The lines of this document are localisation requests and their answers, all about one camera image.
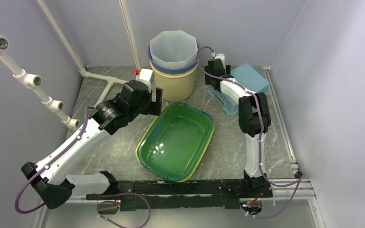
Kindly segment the light blue perforated basket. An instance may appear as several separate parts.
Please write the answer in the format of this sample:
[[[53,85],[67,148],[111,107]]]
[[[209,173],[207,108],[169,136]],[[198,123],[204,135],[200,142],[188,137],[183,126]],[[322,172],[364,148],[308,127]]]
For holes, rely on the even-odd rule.
[[[208,93],[221,102],[223,110],[233,115],[239,110],[239,98],[251,93],[267,93],[270,83],[261,73],[249,64],[243,64],[231,70],[223,77],[226,81],[218,81],[210,77],[216,85],[208,88]]]

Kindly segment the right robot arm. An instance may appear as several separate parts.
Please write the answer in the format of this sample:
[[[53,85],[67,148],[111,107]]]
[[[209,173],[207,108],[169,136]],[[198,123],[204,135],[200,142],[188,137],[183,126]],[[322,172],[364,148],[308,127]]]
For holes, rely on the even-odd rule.
[[[266,94],[256,93],[228,74],[222,60],[214,58],[204,68],[205,83],[238,104],[238,121],[245,136],[246,165],[239,194],[248,197],[271,197],[272,190],[263,168],[264,142],[271,125]]]

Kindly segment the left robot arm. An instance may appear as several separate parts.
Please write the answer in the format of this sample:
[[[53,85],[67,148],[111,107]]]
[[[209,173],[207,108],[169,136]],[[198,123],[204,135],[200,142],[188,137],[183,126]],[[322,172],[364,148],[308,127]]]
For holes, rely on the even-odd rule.
[[[114,198],[118,181],[108,171],[91,175],[71,175],[70,171],[92,149],[126,127],[138,115],[159,116],[162,111],[163,90],[152,90],[143,82],[131,80],[125,83],[113,99],[85,109],[84,122],[74,134],[45,159],[25,163],[21,171],[48,209],[55,209],[71,197],[100,195]]]

